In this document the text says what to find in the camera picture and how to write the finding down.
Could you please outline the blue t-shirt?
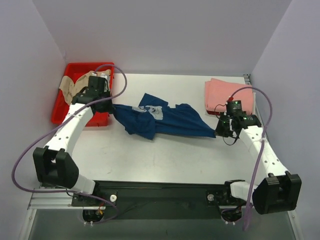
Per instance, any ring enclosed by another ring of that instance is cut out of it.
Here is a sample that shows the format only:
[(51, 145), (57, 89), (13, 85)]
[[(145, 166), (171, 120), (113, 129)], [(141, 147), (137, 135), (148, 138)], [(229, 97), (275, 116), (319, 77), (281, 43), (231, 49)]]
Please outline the blue t-shirt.
[(215, 138), (215, 130), (187, 103), (169, 103), (145, 93), (139, 106), (114, 104), (114, 118), (130, 135), (153, 140), (157, 133), (187, 137)]

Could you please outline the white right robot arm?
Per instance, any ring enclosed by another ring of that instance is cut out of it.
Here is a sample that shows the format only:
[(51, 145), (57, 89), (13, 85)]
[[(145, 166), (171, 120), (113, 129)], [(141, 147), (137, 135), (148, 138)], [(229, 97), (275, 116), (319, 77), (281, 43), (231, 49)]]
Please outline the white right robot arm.
[(233, 204), (238, 199), (249, 200), (261, 214), (292, 211), (296, 209), (302, 180), (281, 163), (270, 143), (263, 135), (264, 128), (258, 117), (248, 115), (239, 100), (228, 100), (226, 112), (220, 113), (215, 134), (222, 138), (241, 140), (256, 161), (253, 172), (264, 173), (261, 182), (236, 180), (221, 192), (222, 200)]

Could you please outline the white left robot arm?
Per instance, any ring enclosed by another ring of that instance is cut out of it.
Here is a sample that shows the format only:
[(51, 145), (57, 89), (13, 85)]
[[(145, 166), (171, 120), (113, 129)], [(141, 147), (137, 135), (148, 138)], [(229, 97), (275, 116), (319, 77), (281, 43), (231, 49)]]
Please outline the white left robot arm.
[(83, 87), (72, 99), (65, 120), (72, 118), (62, 126), (44, 147), (36, 147), (33, 161), (37, 179), (43, 184), (63, 187), (76, 193), (84, 193), (83, 200), (90, 206), (101, 201), (101, 193), (95, 189), (96, 183), (80, 174), (79, 168), (72, 158), (72, 153), (81, 132), (96, 112), (106, 113), (112, 103), (104, 101), (81, 107), (102, 98), (110, 93), (110, 77), (105, 73), (93, 73), (88, 77), (88, 86)]

